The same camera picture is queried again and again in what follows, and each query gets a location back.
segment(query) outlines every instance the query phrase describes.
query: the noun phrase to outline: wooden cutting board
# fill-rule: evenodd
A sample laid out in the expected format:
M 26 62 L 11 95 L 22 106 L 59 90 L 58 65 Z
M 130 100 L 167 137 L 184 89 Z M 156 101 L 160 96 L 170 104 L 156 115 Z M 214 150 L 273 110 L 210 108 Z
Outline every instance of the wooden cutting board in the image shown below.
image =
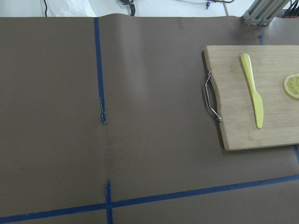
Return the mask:
M 225 150 L 299 144 L 299 100 L 289 97 L 283 80 L 299 73 L 299 46 L 207 46 Z M 263 127 L 256 127 L 241 54 L 251 58 L 256 90 L 263 100 Z

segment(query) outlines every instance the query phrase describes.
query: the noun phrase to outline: lemon pulp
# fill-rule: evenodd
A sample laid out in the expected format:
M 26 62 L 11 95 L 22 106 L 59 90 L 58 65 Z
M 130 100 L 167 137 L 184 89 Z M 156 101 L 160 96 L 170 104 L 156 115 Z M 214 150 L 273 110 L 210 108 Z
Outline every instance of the lemon pulp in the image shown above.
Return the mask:
M 299 99 L 299 73 L 285 78 L 284 90 L 289 96 Z

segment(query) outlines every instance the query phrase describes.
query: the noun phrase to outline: painter's tape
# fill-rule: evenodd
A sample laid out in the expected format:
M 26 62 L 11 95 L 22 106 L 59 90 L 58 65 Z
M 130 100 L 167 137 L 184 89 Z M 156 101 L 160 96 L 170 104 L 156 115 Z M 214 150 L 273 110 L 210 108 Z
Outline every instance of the painter's tape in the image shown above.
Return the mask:
M 297 180 L 299 180 L 299 175 L 273 178 L 273 179 L 268 179 L 265 181 L 252 181 L 252 182 L 224 185 L 224 186 L 219 186 L 219 187 L 203 188 L 203 189 L 198 189 L 198 190 L 181 191 L 181 192 L 177 192 L 177 193 L 169 193 L 169 194 L 149 196 L 149 197 L 140 197 L 140 198 L 135 198 L 135 199 L 128 199 L 128 200 L 123 200 L 123 201 L 112 202 L 112 207 L 117 208 L 117 207 L 129 206 L 129 205 L 134 205 L 134 204 L 164 201 L 164 200 L 181 198 L 181 197 L 205 195 L 205 194 L 211 194 L 211 193 L 222 192 L 222 191 L 229 191 L 229 190 L 236 190 L 236 189 L 243 189 L 243 188 L 252 188 L 252 187 L 258 187 L 258 186 L 264 186 L 264 185 L 270 185 L 270 184 L 282 183 L 282 182 L 289 182 L 289 181 L 297 181 Z
M 258 42 L 260 45 L 263 45 L 263 35 L 264 34 L 258 36 Z
M 297 145 L 294 145 L 294 151 L 295 151 L 295 155 L 297 157 L 297 161 L 299 163 L 299 150 L 298 150 L 298 146 Z
M 98 85 L 99 85 L 99 97 L 101 103 L 101 118 L 102 123 L 106 123 L 106 112 L 105 112 L 105 99 L 104 99 L 104 83 L 103 83 L 103 70 L 102 70 L 102 58 L 101 58 L 101 46 L 100 46 L 100 27 L 99 18 L 93 19 L 94 23 L 94 38 L 95 38 L 95 51 L 97 57 L 97 69 L 98 69 Z
M 104 210 L 105 208 L 106 208 L 106 204 L 102 203 L 102 204 L 86 205 L 86 206 L 74 207 L 68 209 L 58 209 L 58 210 L 42 211 L 36 213 L 16 215 L 16 216 L 0 217 L 0 224 L 14 223 L 14 222 L 38 219 L 38 218 L 71 215 L 71 214 L 77 214 L 77 213 L 88 212 L 88 211 L 98 211 L 98 210 Z
M 113 224 L 110 180 L 106 184 L 106 214 L 107 224 Z

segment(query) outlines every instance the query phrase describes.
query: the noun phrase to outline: black clamp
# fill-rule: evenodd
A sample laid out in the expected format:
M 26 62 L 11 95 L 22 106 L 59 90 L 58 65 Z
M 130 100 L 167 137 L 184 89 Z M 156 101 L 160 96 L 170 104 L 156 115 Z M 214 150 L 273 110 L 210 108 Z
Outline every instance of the black clamp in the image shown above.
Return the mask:
M 123 5 L 130 5 L 130 9 L 131 9 L 131 16 L 135 15 L 135 5 L 134 5 L 134 0 L 120 0 L 120 2 Z

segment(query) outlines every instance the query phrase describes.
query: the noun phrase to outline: metal frame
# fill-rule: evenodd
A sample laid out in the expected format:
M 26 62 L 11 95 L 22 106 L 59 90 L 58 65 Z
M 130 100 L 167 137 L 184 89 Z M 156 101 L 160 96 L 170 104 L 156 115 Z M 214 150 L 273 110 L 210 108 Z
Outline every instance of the metal frame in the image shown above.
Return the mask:
M 246 26 L 268 26 L 290 0 L 255 0 L 243 15 Z

